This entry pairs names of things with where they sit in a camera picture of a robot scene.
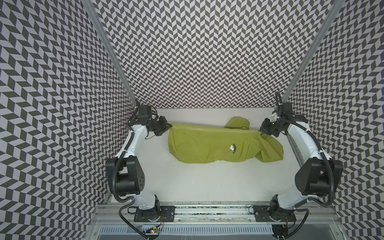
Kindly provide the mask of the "lime green zip jacket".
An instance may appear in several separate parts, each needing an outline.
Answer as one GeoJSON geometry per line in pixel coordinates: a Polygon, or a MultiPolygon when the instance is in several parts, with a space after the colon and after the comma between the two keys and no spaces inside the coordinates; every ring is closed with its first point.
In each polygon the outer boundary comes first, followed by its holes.
{"type": "Polygon", "coordinates": [[[272,163],[284,158],[278,140],[251,129],[250,122],[242,117],[233,117],[223,128],[173,124],[168,146],[169,152],[186,164],[240,163],[252,158],[272,163]]]}

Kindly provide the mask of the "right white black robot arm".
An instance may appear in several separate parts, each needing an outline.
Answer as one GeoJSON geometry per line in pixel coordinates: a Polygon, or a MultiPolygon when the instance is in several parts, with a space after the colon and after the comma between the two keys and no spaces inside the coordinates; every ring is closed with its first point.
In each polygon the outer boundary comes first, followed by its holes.
{"type": "Polygon", "coordinates": [[[287,136],[300,165],[295,175],[295,184],[270,201],[270,218],[280,221],[308,202],[325,208],[331,207],[344,165],[324,150],[308,120],[294,113],[292,104],[277,99],[275,110],[263,121],[260,130],[268,136],[287,136]]]}

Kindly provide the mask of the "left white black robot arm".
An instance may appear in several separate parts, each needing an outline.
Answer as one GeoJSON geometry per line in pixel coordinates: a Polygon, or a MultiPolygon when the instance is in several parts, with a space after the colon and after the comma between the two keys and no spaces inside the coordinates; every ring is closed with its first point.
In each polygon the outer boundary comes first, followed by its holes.
{"type": "Polygon", "coordinates": [[[172,127],[153,106],[135,108],[127,122],[128,135],[118,153],[106,161],[106,176],[110,191],[119,203],[132,203],[138,211],[151,218],[161,215],[158,197],[145,191],[145,174],[138,151],[150,132],[161,136],[172,127]]]}

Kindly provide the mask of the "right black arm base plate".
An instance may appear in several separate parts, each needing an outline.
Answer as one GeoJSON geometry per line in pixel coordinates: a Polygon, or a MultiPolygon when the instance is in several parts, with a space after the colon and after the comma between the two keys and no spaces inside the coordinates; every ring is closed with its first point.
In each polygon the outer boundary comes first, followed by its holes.
{"type": "Polygon", "coordinates": [[[297,220],[293,210],[281,208],[272,210],[270,206],[259,205],[253,205],[252,209],[256,222],[290,223],[297,220]]]}

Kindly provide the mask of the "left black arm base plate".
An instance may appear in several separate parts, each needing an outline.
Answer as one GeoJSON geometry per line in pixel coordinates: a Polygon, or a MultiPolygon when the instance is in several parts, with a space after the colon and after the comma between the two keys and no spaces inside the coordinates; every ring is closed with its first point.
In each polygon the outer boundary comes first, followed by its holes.
{"type": "Polygon", "coordinates": [[[134,222],[139,223],[160,223],[173,222],[175,219],[175,206],[160,206],[154,207],[150,210],[137,209],[135,212],[134,222]]]}

